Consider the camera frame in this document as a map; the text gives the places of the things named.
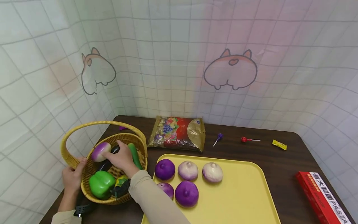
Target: wooden table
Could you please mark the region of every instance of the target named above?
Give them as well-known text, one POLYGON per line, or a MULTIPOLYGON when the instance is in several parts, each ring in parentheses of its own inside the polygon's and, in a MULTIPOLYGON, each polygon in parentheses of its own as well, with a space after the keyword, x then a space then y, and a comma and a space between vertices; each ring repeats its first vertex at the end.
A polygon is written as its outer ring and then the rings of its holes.
MULTIPOLYGON (((124 115, 117 116, 114 120, 137 127, 144 133, 147 140, 155 122, 155 119, 152 118, 124 115)), ((166 153, 250 161, 259 165, 263 170, 282 224, 319 224, 317 215, 294 177, 298 171, 318 172, 343 207, 349 219, 353 220, 299 135, 293 132, 213 124, 205 124, 205 129, 205 149, 202 154, 194 151, 148 148, 149 174, 153 176, 158 158, 166 153), (215 147, 212 147, 218 133, 223 134, 223 140, 216 144, 215 147), (241 143, 240 138, 242 136, 261 139, 261 141, 241 143), (288 145, 287 151, 273 146, 271 144, 273 139, 288 145)), ((118 126, 110 125, 100 140, 116 133, 119 133, 118 126)), ((40 224, 51 223, 52 216, 57 212, 62 195, 63 191, 40 224)), ((134 200, 131 200, 115 206, 98 205, 95 211, 83 217, 82 223, 140 224, 142 217, 143 212, 139 205, 134 200)))

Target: hand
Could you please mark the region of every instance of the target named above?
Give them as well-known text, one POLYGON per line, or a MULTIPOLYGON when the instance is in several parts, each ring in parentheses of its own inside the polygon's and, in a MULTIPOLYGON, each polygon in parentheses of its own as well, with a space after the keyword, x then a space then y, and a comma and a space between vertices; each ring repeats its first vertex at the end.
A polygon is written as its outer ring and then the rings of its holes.
POLYGON ((82 172, 84 167, 86 166, 87 159, 86 158, 78 158, 80 160, 76 170, 71 167, 66 167, 62 171, 63 177, 63 186, 65 188, 65 192, 76 193, 81 188, 82 181, 82 172))
POLYGON ((62 171, 63 186, 65 188, 64 194, 58 212, 71 211, 76 207, 76 199, 81 188, 82 172, 86 166, 86 158, 78 158, 80 160, 76 170, 71 167, 66 167, 62 171))
POLYGON ((131 150, 126 144, 117 140, 120 150, 116 154, 104 152, 102 155, 107 158, 115 167, 123 170, 129 179, 139 171, 139 168, 134 164, 131 150))

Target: red box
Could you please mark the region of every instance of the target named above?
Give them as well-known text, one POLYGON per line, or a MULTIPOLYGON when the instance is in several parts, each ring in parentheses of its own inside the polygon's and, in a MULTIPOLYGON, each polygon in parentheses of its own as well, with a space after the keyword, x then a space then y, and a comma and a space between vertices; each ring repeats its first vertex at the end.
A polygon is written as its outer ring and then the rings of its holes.
POLYGON ((352 224, 318 173, 298 172, 296 177, 322 224, 352 224))

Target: wicker basket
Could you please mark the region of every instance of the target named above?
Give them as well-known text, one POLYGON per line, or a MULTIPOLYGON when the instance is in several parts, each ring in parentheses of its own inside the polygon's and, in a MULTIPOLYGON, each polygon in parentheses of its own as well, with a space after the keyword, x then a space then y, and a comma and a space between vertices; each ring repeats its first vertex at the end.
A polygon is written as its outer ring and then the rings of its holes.
MULTIPOLYGON (((129 130, 133 131, 134 133, 136 133, 138 136, 131 134, 131 133, 119 133, 119 134, 115 134, 112 135, 102 141, 100 141, 98 144, 102 143, 102 142, 108 142, 111 144, 112 147, 114 147, 115 145, 117 145, 116 141, 117 140, 121 140, 122 142, 124 142, 125 144, 129 144, 129 143, 133 143, 138 151, 138 157, 139 157, 139 161, 140 164, 142 165, 143 169, 147 170, 147 144, 146 144, 146 139, 144 134, 138 130, 137 128, 125 124, 125 123, 121 123, 121 122, 117 122, 117 121, 95 121, 95 122, 90 122, 87 124, 82 124, 79 125, 75 128, 73 128, 72 130, 70 130, 68 133, 66 133, 66 135, 63 137, 62 142, 61 142, 61 153, 62 153, 62 157, 63 159, 66 161, 66 163, 72 167, 72 168, 76 168, 77 165, 79 164, 79 160, 77 158, 75 158, 73 155, 71 155, 68 151, 68 149, 66 148, 66 141, 68 139, 68 137, 75 131, 77 131, 80 128, 84 128, 87 126, 91 126, 91 125, 97 125, 97 124, 113 124, 113 125, 118 125, 118 126, 123 126, 125 128, 128 128, 129 130)), ((105 205, 117 205, 117 204, 121 204, 124 203, 126 201, 129 201, 131 199, 131 196, 129 195, 129 193, 125 194, 124 196, 116 199, 114 196, 110 197, 108 200, 100 200, 98 198, 96 198, 91 190, 90 190, 90 185, 89 185, 89 178, 96 173, 97 171, 97 167, 98 167, 98 163, 95 164, 95 162, 93 162, 93 160, 91 159, 91 155, 92 152, 94 150, 94 148, 90 151, 90 153, 88 154, 87 158, 87 164, 85 169, 83 170, 83 174, 82 174, 82 183, 81 183, 81 189, 83 194, 86 196, 86 198, 88 198, 88 200, 98 203, 98 204, 105 204, 105 205)), ((114 176, 115 179, 117 179, 118 177, 120 177, 121 175, 124 174, 124 172, 120 169, 118 169, 117 167, 112 166, 108 172, 110 174, 112 174, 114 176)))

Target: sleeve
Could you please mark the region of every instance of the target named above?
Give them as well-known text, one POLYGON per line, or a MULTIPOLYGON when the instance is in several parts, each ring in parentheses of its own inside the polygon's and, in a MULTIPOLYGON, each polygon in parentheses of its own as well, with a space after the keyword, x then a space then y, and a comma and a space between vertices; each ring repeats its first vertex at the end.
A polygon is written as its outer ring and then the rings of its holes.
POLYGON ((145 170, 131 179, 129 193, 140 205, 150 223, 190 224, 173 201, 154 183, 145 170))
POLYGON ((74 210, 58 212, 52 217, 51 224, 81 224, 82 218, 73 214, 74 210))

